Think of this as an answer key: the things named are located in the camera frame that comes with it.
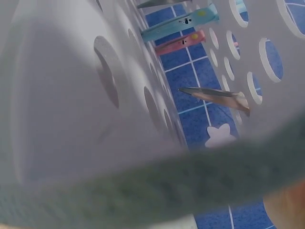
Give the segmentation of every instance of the skin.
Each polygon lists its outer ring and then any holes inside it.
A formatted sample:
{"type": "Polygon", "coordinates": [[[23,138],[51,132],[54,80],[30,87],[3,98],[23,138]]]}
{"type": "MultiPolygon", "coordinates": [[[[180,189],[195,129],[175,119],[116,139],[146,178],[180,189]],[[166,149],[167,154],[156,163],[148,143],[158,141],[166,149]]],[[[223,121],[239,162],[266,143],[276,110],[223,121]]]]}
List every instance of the skin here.
{"type": "Polygon", "coordinates": [[[305,181],[265,196],[264,206],[277,229],[304,229],[305,181]]]}

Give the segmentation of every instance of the blue tile floor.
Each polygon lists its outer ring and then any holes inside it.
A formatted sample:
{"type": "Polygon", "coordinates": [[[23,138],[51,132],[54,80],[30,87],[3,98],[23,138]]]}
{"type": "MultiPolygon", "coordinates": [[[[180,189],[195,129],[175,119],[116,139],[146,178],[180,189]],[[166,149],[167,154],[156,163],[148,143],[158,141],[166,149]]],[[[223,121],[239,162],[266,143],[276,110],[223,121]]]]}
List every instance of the blue tile floor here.
{"type": "MultiPolygon", "coordinates": [[[[302,33],[305,33],[305,0],[286,0],[287,10],[293,22],[302,33]]],[[[149,26],[153,26],[167,19],[185,14],[181,4],[168,7],[158,12],[146,15],[149,26]]],[[[248,21],[247,13],[242,18],[248,21]]],[[[186,35],[194,28],[178,32],[155,41],[156,45],[186,35]]],[[[283,67],[281,59],[271,41],[266,43],[267,56],[274,73],[281,78],[283,67]]],[[[198,101],[186,94],[178,92],[179,87],[209,87],[220,89],[215,73],[205,50],[201,44],[191,46],[170,54],[161,56],[173,98],[180,116],[183,131],[189,147],[203,146],[208,140],[208,126],[220,127],[228,123],[231,134],[238,136],[235,124],[228,108],[205,101],[198,101]]],[[[259,95],[262,95],[259,82],[254,77],[254,86],[259,95]]],[[[195,216],[198,229],[275,229],[269,220],[263,202],[242,206],[230,207],[219,212],[195,216]]]]}

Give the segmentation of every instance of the pink clothespin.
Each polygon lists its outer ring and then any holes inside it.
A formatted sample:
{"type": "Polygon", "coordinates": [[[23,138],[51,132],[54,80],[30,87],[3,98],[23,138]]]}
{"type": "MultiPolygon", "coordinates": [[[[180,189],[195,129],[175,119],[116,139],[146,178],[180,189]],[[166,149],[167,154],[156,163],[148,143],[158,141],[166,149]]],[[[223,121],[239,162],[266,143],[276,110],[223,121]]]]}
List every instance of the pink clothespin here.
{"type": "Polygon", "coordinates": [[[179,37],[164,44],[161,44],[155,47],[155,51],[157,55],[164,55],[170,52],[174,52],[186,48],[194,44],[198,44],[200,42],[205,42],[205,35],[202,30],[190,33],[183,37],[179,37]]]}

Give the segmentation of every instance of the white star shape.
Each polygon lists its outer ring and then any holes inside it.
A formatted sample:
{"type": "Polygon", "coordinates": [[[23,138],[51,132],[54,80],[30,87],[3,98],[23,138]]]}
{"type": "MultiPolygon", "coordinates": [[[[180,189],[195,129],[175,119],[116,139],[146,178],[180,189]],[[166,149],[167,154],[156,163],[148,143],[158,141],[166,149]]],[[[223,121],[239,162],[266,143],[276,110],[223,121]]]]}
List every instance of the white star shape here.
{"type": "Polygon", "coordinates": [[[210,136],[210,139],[205,143],[205,147],[207,148],[222,146],[236,140],[236,138],[230,134],[230,126],[227,123],[221,125],[219,129],[209,126],[207,131],[210,136]]]}

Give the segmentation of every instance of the gray fabric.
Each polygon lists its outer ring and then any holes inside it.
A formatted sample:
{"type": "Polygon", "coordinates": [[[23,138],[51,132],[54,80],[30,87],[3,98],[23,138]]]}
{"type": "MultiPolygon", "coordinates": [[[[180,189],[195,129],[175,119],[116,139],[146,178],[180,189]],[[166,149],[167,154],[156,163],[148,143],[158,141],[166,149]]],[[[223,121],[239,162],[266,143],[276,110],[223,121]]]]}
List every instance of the gray fabric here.
{"type": "Polygon", "coordinates": [[[259,145],[238,141],[198,150],[66,190],[42,193],[39,199],[3,187],[0,195],[11,210],[6,210],[1,198],[0,220],[36,229],[143,229],[189,213],[254,200],[304,175],[305,115],[259,145]]]}

